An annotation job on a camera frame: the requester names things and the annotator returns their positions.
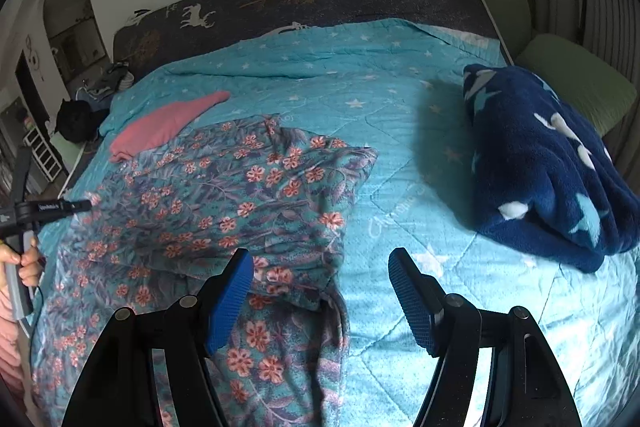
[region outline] pink cloth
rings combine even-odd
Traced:
[[[216,91],[214,93],[191,100],[191,102],[173,102],[156,109],[153,113],[127,125],[111,143],[111,158],[116,163],[130,160],[136,154],[147,149],[164,145],[194,118],[201,115],[209,107],[225,102],[231,93]]]

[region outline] blue star-patterned quilt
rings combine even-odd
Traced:
[[[640,200],[593,125],[540,77],[465,68],[476,151],[478,232],[517,250],[596,271],[640,241]]]

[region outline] floral fabric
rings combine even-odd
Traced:
[[[33,338],[46,423],[62,423],[115,309],[165,309],[244,247],[251,293],[209,361],[230,425],[337,425],[348,322],[334,275],[375,160],[373,149],[256,116],[185,132],[108,175],[60,244]],[[164,427],[177,426],[161,351],[154,363]]]

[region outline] light blue blanket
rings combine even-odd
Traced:
[[[471,63],[503,66],[498,42],[383,20],[243,41],[169,64],[116,97],[102,126],[105,142],[72,196],[97,187],[114,168],[108,145],[127,123],[217,89],[231,91],[231,99],[194,127],[280,113],[285,126],[371,146],[378,161],[350,217],[339,273],[351,323],[342,425],[410,425],[435,366],[415,345],[388,280],[386,261],[395,247],[405,247],[445,291],[478,307],[531,310],[584,425],[606,425],[640,378],[638,251],[607,258],[585,275],[470,230],[474,149],[462,73]],[[42,232],[50,261],[66,227],[58,222]],[[484,351],[468,425],[484,405]]]

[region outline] dark gray bed sheet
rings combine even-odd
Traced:
[[[498,37],[482,0],[183,0],[121,28],[114,36],[113,55],[128,60],[140,79],[174,60],[293,22],[334,26],[389,17]]]

